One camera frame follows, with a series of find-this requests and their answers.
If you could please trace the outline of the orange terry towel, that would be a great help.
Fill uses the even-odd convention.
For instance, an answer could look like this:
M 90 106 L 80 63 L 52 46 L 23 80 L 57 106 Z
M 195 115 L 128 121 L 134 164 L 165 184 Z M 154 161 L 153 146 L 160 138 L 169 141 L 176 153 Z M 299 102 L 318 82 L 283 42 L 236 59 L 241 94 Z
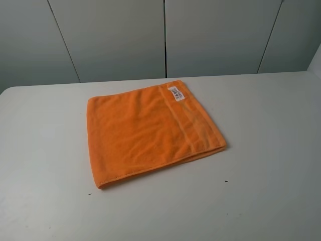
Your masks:
M 185 96 L 175 101 L 169 87 Z M 87 103 L 87 136 L 95 185 L 201 159 L 227 143 L 186 84 L 176 80 Z

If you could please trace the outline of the white towel label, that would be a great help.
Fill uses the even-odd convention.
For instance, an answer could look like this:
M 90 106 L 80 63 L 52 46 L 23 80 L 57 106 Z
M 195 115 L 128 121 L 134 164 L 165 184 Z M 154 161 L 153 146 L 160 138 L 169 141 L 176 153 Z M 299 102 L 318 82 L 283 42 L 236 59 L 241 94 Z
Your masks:
M 185 99 L 183 93 L 176 86 L 169 87 L 168 91 L 172 93 L 175 101 L 181 101 Z

